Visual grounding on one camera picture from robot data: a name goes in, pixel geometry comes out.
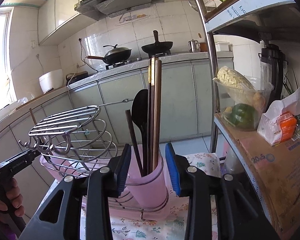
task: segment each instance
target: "wok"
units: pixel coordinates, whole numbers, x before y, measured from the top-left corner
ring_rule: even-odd
[[[141,49],[145,53],[149,54],[149,56],[164,53],[172,48],[172,45],[173,45],[172,41],[160,42],[157,31],[153,31],[153,35],[154,35],[155,43],[148,44],[148,45],[141,47]]]
[[[101,59],[104,63],[107,65],[113,65],[118,62],[123,62],[127,60],[131,56],[131,49],[128,49],[126,47],[119,47],[117,48],[118,44],[113,47],[112,50],[108,51],[107,54],[104,57],[98,57],[98,56],[86,56],[86,58],[89,59]]]

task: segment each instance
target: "screw head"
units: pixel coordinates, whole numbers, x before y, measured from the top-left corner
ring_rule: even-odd
[[[102,167],[102,168],[100,168],[100,172],[101,173],[108,173],[109,171],[110,171],[109,167]]]
[[[231,174],[226,174],[224,177],[225,177],[225,180],[227,180],[227,181],[233,180],[233,177]]]
[[[197,168],[194,167],[194,166],[189,166],[189,167],[187,168],[187,170],[188,170],[189,172],[191,172],[191,173],[194,173],[194,172],[197,171]]]
[[[64,178],[64,181],[65,181],[65,182],[71,182],[71,181],[73,181],[73,176],[71,176],[71,175],[66,176],[66,177]]]

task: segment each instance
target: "shelf pole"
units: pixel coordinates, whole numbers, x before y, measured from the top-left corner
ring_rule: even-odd
[[[207,28],[205,26],[204,16],[207,14],[207,9],[204,5],[203,0],[195,0],[195,2],[198,7],[200,20],[203,27],[204,38],[208,48],[210,76],[211,76],[211,92],[212,92],[211,141],[210,141],[209,152],[215,153],[217,148],[217,140],[218,140],[218,127],[214,123],[214,114],[220,112],[220,100],[219,100],[219,92],[218,92],[217,84],[213,82],[212,79],[216,77],[218,73],[218,59],[217,59],[216,46],[214,44],[213,34],[208,33]]]

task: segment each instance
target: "tiled floor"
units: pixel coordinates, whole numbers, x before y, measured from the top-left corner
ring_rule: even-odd
[[[223,137],[222,134],[219,134],[218,142],[217,142],[217,150],[216,150],[218,157],[223,156],[222,154],[223,154],[224,142],[225,142],[225,138]],[[166,143],[160,144],[160,151],[163,156],[165,155],[165,146]],[[210,148],[210,136],[172,142],[172,146],[176,154],[179,155],[187,155],[187,154],[194,154],[194,153],[208,153],[209,152],[208,149]]]

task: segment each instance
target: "black pan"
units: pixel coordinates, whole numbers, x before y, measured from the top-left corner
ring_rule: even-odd
[[[120,52],[110,54],[106,57],[87,56],[86,58],[101,59],[107,65],[113,65],[113,64],[116,64],[118,62],[123,62],[125,60],[128,60],[128,58],[130,56],[131,56],[131,49],[128,49],[128,50],[123,50],[123,51],[120,51]]]
[[[141,49],[145,53],[147,53],[149,55],[156,55],[156,54],[164,53],[172,48],[172,45],[173,45],[172,41],[160,42],[157,31],[153,31],[153,35],[154,35],[155,43],[148,44],[148,45],[141,47]]]

